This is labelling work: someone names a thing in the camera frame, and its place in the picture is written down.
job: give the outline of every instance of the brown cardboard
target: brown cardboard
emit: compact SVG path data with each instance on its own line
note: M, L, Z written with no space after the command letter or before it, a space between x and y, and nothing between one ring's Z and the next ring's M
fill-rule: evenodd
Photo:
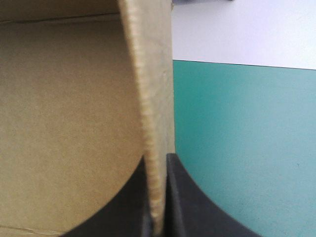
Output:
M161 233L174 152L171 0L119 6L124 28L113 0L0 0L0 237L73 228L142 155Z
M1 21L29 21L118 13L116 0L0 0Z
M119 0L140 96L154 235L163 228L165 156L174 152L170 0Z
M0 35L0 229L65 232L143 155L121 23L5 24Z

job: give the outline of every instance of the teal wall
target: teal wall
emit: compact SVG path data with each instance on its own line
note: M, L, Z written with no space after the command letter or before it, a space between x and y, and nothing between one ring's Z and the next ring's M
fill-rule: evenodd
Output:
M176 151L265 237L316 237L316 71L174 61Z

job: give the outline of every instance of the black curved object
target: black curved object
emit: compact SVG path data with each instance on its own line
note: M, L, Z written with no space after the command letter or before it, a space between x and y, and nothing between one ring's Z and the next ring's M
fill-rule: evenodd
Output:
M167 154L167 237L259 237L214 204L176 154Z
M146 173L142 158L118 194L91 218L63 237L150 237Z
M151 237L146 173L142 158L118 194L63 237ZM195 184L176 154L167 154L163 237L259 237L214 204Z

